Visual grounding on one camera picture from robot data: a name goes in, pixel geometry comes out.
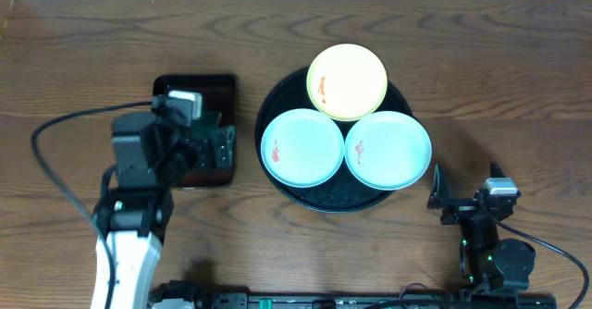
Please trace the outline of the yellow plate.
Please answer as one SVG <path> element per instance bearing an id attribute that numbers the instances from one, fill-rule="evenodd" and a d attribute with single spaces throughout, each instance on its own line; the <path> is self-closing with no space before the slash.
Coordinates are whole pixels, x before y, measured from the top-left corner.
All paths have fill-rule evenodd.
<path id="1" fill-rule="evenodd" d="M 356 121 L 383 102 L 388 75 L 379 57 L 354 43 L 341 43 L 318 54 L 306 74 L 314 107 L 338 121 Z"/>

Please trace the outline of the green yellow sponge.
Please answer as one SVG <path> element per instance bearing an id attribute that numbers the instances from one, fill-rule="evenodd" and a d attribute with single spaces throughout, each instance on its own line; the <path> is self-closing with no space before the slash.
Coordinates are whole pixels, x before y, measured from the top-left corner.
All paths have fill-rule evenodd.
<path id="1" fill-rule="evenodd" d="M 222 113 L 218 111 L 205 111 L 198 119 L 191 123 L 191 136 L 195 139 L 206 139 L 219 128 Z"/>

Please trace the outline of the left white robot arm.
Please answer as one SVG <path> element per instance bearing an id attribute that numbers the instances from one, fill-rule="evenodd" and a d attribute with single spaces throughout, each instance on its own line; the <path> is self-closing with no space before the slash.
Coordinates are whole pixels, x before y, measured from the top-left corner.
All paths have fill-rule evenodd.
<path id="1" fill-rule="evenodd" d="M 172 188 L 222 186 L 234 169 L 236 126 L 218 112 L 117 117 L 116 163 L 103 175 L 93 217 L 100 231 L 92 307 L 144 308 L 174 203 Z"/>

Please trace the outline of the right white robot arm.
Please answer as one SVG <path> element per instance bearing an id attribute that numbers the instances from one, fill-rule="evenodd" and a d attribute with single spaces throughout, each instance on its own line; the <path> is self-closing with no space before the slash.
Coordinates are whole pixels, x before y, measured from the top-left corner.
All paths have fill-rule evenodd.
<path id="1" fill-rule="evenodd" d="M 435 167 L 427 207 L 441 212 L 441 224 L 460 227 L 462 275 L 476 291 L 520 293 L 529 288 L 536 251 L 524 241 L 503 240 L 498 232 L 499 222 L 513 214 L 520 196 L 495 162 L 472 198 L 454 198 L 443 168 Z"/>

